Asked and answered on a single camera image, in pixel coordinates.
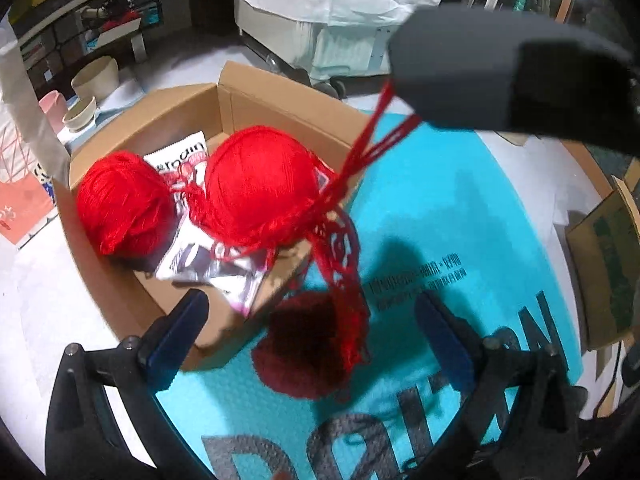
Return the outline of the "brown cardboard box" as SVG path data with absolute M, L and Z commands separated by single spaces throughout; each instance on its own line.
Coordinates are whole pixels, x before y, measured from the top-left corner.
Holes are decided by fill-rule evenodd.
M 122 113 L 73 158 L 72 184 L 55 191 L 58 212 L 76 266 L 94 302 L 118 336 L 143 334 L 153 322 L 172 311 L 190 287 L 207 296 L 209 314 L 186 357 L 189 370 L 226 362 L 247 340 L 265 313 L 283 301 L 309 263 L 317 263 L 310 244 L 301 240 L 279 250 L 259 286 L 249 316 L 230 307 L 213 286 L 161 281 L 155 269 L 171 244 L 143 259 L 102 256 L 90 244 L 78 218 L 76 190 L 89 168 L 99 159 L 130 152 L 142 158 L 194 132 L 205 134 L 208 157 L 240 130 L 267 126 L 283 131 L 338 171 L 367 119 L 351 107 L 292 80 L 228 63 L 216 84 L 157 90 Z

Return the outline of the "white covered cart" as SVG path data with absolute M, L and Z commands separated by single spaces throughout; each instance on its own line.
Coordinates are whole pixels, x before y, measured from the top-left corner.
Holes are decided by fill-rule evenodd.
M 275 74 L 343 99 L 390 70 L 390 36 L 442 0 L 235 0 L 245 43 Z

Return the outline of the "red yarn ball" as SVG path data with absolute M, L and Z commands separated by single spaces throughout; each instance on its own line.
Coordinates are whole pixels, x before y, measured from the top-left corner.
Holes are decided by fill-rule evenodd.
M 76 190 L 78 218 L 100 255 L 136 260 L 167 243 L 177 223 L 174 196 L 141 156 L 122 151 L 97 160 Z
M 342 203 L 350 181 L 420 125 L 412 114 L 381 141 L 373 139 L 394 95 L 386 84 L 338 171 L 289 134 L 255 126 L 222 142 L 207 159 L 204 184 L 182 192 L 194 226 L 243 256 L 262 250 L 273 263 L 280 249 L 310 244 L 337 310 L 333 340 L 345 370 L 364 359 L 369 321 L 360 296 L 359 237 Z

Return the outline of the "white foil sachet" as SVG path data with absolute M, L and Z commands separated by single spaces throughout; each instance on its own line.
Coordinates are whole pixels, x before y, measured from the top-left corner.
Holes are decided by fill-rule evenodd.
M 171 244 L 160 258 L 155 277 L 161 281 L 209 285 L 230 307 L 249 316 L 266 270 L 266 254 L 243 256 L 194 226 L 181 191 L 188 183 L 204 188 L 208 148 L 201 131 L 147 154 L 143 159 L 167 181 L 176 204 L 178 224 Z

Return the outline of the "teal bubble mailer bag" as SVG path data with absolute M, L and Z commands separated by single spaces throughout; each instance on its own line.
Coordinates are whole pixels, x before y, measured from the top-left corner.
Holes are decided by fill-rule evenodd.
M 416 326 L 432 290 L 477 333 L 582 356 L 570 310 L 518 194 L 480 137 L 422 126 L 371 166 L 350 206 L 371 312 L 370 360 L 346 390 L 309 401 L 258 378 L 250 339 L 226 364 L 182 373 L 158 397 L 221 479 L 398 479 L 431 451 L 461 396 Z

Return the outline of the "dark red knitted piece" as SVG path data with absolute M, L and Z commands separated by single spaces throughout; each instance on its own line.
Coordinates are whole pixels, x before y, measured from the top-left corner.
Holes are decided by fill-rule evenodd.
M 358 287 L 306 290 L 279 304 L 250 352 L 260 381 L 294 399 L 318 400 L 347 387 L 369 361 L 370 312 Z

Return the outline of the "white tissue paper pack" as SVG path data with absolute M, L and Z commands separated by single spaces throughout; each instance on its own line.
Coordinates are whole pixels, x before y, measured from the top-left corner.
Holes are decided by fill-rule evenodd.
M 41 109 L 8 18 L 1 20 L 1 235 L 24 246 L 53 219 L 53 185 L 67 186 L 70 154 Z

